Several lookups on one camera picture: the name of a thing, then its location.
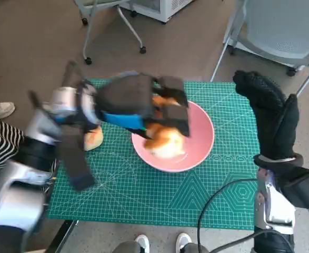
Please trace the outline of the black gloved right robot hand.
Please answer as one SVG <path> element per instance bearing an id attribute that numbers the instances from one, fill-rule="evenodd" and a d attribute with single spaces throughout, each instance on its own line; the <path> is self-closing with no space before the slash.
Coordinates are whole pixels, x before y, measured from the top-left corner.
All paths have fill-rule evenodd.
<path id="1" fill-rule="evenodd" d="M 255 114 L 260 155 L 271 160 L 295 157 L 297 96 L 285 96 L 275 82 L 255 71 L 238 70 L 233 81 L 236 92 L 249 100 Z"/>

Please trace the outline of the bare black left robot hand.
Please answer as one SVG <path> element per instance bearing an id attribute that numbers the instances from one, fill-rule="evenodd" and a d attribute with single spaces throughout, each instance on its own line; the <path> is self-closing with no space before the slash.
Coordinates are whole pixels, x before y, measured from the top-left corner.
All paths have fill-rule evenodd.
<path id="1" fill-rule="evenodd" d="M 188 100 L 183 80 L 135 74 L 117 77 L 97 89 L 95 113 L 106 123 L 150 139 L 152 123 L 178 129 L 189 137 Z"/>

